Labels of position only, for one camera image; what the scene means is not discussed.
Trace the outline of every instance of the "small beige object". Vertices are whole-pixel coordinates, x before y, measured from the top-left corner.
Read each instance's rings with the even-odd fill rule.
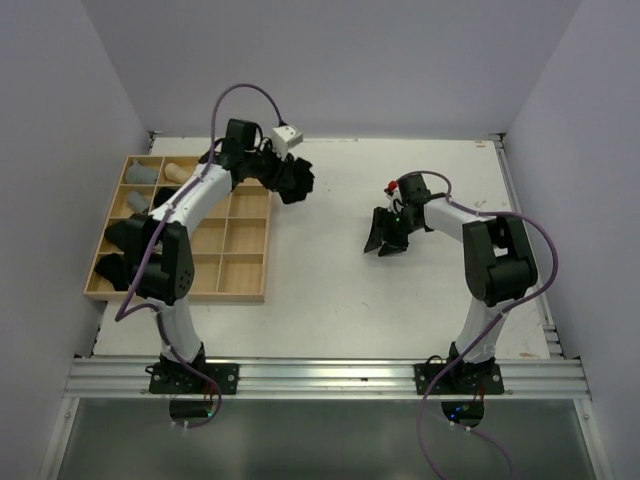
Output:
[[[164,176],[172,182],[184,184],[191,177],[191,173],[175,163],[169,163],[164,167]]]

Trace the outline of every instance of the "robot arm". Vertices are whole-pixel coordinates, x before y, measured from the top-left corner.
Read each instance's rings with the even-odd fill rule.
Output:
[[[404,252],[409,235],[418,230],[441,231],[463,244],[465,278],[472,299],[462,332],[451,344],[449,359],[454,359],[505,305],[522,298],[537,281],[522,220],[465,212],[452,205],[445,194],[432,194],[420,174],[391,182],[385,193],[389,206],[374,210],[365,253],[379,249],[378,255],[384,257]],[[491,372],[506,316],[458,364],[454,376],[459,385],[465,383],[465,377]]]
[[[313,188],[311,164],[289,153],[302,142],[302,133],[289,125],[280,126],[256,148],[258,129],[255,123],[230,120],[214,163],[207,164],[207,152],[191,178],[167,202],[149,215],[127,220],[124,257],[131,279],[143,263],[153,234],[164,223],[158,237],[161,251],[156,247],[143,266],[136,294],[155,305],[162,318],[160,360],[165,370],[173,368],[171,363],[178,364],[172,350],[190,364],[204,361],[204,347],[193,327],[186,295],[195,276],[190,237],[206,214],[249,177],[280,193],[284,203],[304,200]]]

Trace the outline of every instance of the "light purple wall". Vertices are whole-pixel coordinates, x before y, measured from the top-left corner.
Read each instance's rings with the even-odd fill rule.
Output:
[[[550,303],[621,479],[640,478],[640,2],[584,0],[507,135],[523,210],[555,238]]]
[[[117,175],[146,135],[79,1],[3,1],[0,18],[0,477],[31,479],[95,334],[82,288]]]
[[[83,0],[147,129],[206,135],[239,81],[308,135],[484,137],[524,104],[580,0]],[[257,94],[221,117],[272,120]]]

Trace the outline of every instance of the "glass panel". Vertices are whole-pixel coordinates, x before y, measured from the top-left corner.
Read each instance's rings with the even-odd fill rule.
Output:
[[[521,480],[595,478],[571,401],[487,401],[479,428],[505,445]],[[435,479],[416,439],[417,402],[227,399],[184,432],[168,401],[82,400],[59,478]],[[490,444],[449,427],[429,403],[424,431],[453,479],[508,478]]]

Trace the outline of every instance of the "wooden organizer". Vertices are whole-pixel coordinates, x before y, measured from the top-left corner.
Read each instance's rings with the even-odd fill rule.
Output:
[[[159,171],[155,185],[124,183],[124,175],[134,160]],[[128,157],[120,175],[109,216],[102,229],[84,294],[93,300],[122,300],[126,292],[116,292],[111,283],[95,273],[96,262],[110,253],[122,253],[104,238],[112,223],[129,218],[134,212],[127,205],[127,194],[135,190],[152,201],[160,187],[176,187],[168,180],[164,167],[176,163],[193,172],[198,157]],[[271,192],[257,180],[238,185],[200,222],[191,237],[195,278],[189,299],[196,301],[264,301],[264,281],[269,238]]]

